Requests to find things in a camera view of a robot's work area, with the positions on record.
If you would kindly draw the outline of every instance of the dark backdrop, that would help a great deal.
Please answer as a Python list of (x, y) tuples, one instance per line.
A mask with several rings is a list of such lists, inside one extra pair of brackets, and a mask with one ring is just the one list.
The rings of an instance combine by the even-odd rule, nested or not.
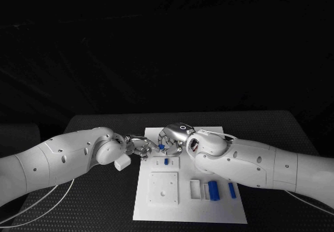
[(283, 109), (331, 153), (329, 4), (119, 2), (1, 20), (1, 122), (34, 122), (46, 139), (78, 114)]

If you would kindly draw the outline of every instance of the white cable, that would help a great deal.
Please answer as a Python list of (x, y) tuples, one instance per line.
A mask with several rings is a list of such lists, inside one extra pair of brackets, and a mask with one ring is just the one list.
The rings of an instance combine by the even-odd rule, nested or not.
[(4, 223), (6, 221), (8, 221), (10, 219), (13, 219), (16, 216), (19, 216), (20, 214), (23, 214), (47, 196), (49, 194), (53, 192), (53, 190), (56, 189), (57, 185), (52, 188), (52, 190), (47, 192), (47, 194), (37, 200), (36, 203), (33, 203), (24, 210), (21, 210), (17, 214), (14, 214), (10, 218), (7, 218), (4, 221), (0, 221), (0, 224)]
[(43, 213), (36, 219), (33, 219), (31, 221), (23, 223), (21, 225), (16, 225), (16, 226), (0, 226), (0, 229), (23, 226), (23, 225), (29, 224), (30, 222), (36, 221), (37, 219), (40, 219), (40, 218), (53, 210), (53, 208), (59, 205), (59, 203), (62, 202), (62, 200), (63, 200), (63, 198), (65, 198), (65, 196), (66, 196), (66, 194), (67, 194), (67, 192), (69, 192), (69, 190), (70, 190), (70, 187), (72, 187), (73, 182), (75, 182), (75, 179), (72, 180), (70, 186), (69, 186), (69, 188), (67, 188), (67, 191), (66, 191), (66, 193), (65, 193), (62, 199), (57, 201), (57, 203), (55, 204), (55, 206), (46, 211), (46, 213)]
[(204, 130), (204, 129), (201, 129), (201, 128), (200, 128), (200, 130), (203, 130), (203, 131), (206, 131), (206, 132), (209, 132), (209, 133), (213, 133), (213, 134), (224, 135), (224, 136), (230, 137), (232, 139), (236, 139), (236, 137), (234, 137), (233, 135), (230, 135), (230, 134), (224, 134), (224, 133), (213, 132), (213, 131)]
[(327, 211), (325, 209), (321, 209), (318, 206), (315, 206), (314, 204), (311, 204), (311, 203), (308, 203), (305, 200), (302, 200), (301, 198), (298, 198), (291, 192), (288, 192), (286, 190), (285, 190), (285, 192), (288, 193), (288, 194), (291, 194), (298, 200), (301, 200), (304, 203), (306, 203), (308, 205), (311, 205), (312, 207), (315, 207), (317, 209), (319, 209), (319, 210), (322, 210), (324, 212), (327, 212), (328, 214), (331, 214), (332, 216), (334, 216), (334, 213), (331, 213), (329, 211)]

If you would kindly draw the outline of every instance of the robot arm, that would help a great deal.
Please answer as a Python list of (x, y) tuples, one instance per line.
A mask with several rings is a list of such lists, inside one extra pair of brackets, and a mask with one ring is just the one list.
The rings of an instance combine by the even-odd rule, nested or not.
[(145, 158), (157, 145), (141, 136), (109, 128), (76, 131), (50, 138), (24, 152), (0, 159), (0, 206), (34, 190), (66, 183), (96, 165), (125, 168), (135, 153)]
[(253, 188), (299, 193), (334, 207), (334, 159), (298, 154), (249, 140), (227, 141), (206, 130), (194, 132), (183, 123), (162, 129), (158, 141), (162, 138), (170, 141), (170, 148), (162, 150), (165, 155), (178, 155), (184, 148), (203, 173), (216, 173)]

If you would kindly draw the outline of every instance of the table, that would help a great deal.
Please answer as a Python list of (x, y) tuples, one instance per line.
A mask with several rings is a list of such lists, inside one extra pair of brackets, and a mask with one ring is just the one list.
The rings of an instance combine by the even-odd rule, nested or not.
[[(224, 133), (255, 140), (283, 150), (318, 155), (314, 145), (288, 111), (191, 112), (125, 115), (80, 115), (67, 124), (65, 133), (95, 127), (109, 127), (121, 134), (144, 134), (145, 127), (164, 127), (183, 122), (191, 126), (223, 126)], [(106, 231), (334, 231), (334, 216), (328, 215), (286, 192), (239, 185), (247, 225), (132, 221), (139, 157), (131, 155), (131, 165), (119, 172), (114, 165), (98, 165), (76, 178), (70, 192), (53, 211), (37, 221), (13, 228), (19, 231), (106, 232)], [(69, 183), (13, 224), (34, 219), (57, 202)], [(26, 208), (46, 193), (29, 194)]]

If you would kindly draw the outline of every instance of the white paper sheet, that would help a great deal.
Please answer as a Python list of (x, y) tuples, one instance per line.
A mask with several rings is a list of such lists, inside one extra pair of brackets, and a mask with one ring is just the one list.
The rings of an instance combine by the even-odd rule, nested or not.
[[(222, 127), (200, 127), (209, 131), (223, 133)], [(157, 136), (162, 128), (147, 128), (145, 137), (157, 144)], [(216, 174), (201, 173), (190, 160), (188, 154), (183, 151), (178, 156), (178, 204), (151, 205), (148, 204), (148, 175), (157, 171), (151, 169), (152, 157), (162, 157), (162, 153), (151, 152), (147, 161), (141, 161), (139, 178), (137, 186), (134, 220), (142, 221), (187, 221), (213, 223), (240, 223), (246, 224), (246, 215), (242, 206), (242, 199), (236, 183), (233, 183), (236, 199), (230, 197), (229, 181)], [(190, 180), (200, 180), (201, 200), (190, 199)], [(219, 201), (204, 200), (203, 184), (214, 180), (219, 187)]]

